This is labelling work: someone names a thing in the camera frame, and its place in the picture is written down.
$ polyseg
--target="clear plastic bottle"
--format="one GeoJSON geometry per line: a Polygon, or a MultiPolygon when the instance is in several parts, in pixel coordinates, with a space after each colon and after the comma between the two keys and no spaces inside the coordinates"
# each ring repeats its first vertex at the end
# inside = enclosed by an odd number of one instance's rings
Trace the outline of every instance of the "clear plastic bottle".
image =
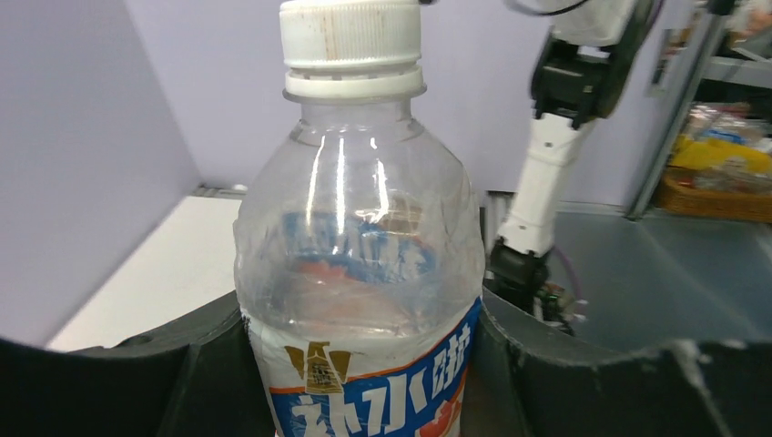
{"type": "Polygon", "coordinates": [[[458,436],[483,241],[462,164],[411,115],[419,13],[282,5],[285,96],[302,116],[234,224],[279,435],[458,436]]]}

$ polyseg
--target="white table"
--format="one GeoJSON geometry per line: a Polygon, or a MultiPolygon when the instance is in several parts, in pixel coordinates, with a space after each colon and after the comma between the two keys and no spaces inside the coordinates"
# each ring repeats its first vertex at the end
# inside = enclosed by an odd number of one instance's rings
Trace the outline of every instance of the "white table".
{"type": "Polygon", "coordinates": [[[184,198],[47,347],[112,347],[233,291],[240,203],[184,198]]]}

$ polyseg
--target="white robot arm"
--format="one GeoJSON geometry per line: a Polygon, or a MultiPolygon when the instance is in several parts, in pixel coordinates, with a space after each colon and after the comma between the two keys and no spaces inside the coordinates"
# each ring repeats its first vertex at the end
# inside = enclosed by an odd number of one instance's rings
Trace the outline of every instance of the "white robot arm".
{"type": "MultiPolygon", "coordinates": [[[[619,44],[637,0],[540,0],[535,11],[520,0],[505,0],[527,15],[554,15],[551,39],[570,46],[609,47],[619,44]]],[[[555,210],[584,140],[596,121],[574,123],[574,114],[543,114],[531,124],[528,155],[517,198],[498,235],[505,244],[540,258],[553,246],[555,210]]]]}
{"type": "Polygon", "coordinates": [[[557,204],[573,163],[597,119],[614,111],[664,0],[539,0],[543,11],[504,1],[517,12],[553,19],[533,73],[527,158],[489,263],[493,292],[533,314],[549,276],[557,204]],[[582,47],[593,47],[595,55],[582,47]]]}

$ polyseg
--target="white bottle cap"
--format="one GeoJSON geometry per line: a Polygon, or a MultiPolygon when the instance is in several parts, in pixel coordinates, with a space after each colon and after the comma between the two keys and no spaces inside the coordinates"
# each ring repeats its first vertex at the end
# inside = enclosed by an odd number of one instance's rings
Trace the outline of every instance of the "white bottle cap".
{"type": "Polygon", "coordinates": [[[291,95],[359,99],[424,89],[417,0],[292,0],[279,20],[291,95]]]}

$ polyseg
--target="yellow package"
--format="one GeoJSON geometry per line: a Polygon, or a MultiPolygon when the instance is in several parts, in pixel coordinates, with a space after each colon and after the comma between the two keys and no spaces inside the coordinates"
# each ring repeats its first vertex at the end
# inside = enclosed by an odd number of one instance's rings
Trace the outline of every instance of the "yellow package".
{"type": "Polygon", "coordinates": [[[733,167],[739,165],[749,173],[769,173],[772,158],[766,153],[753,148],[729,143],[718,138],[694,141],[681,135],[673,149],[671,167],[704,170],[719,167],[729,160],[733,167]]]}

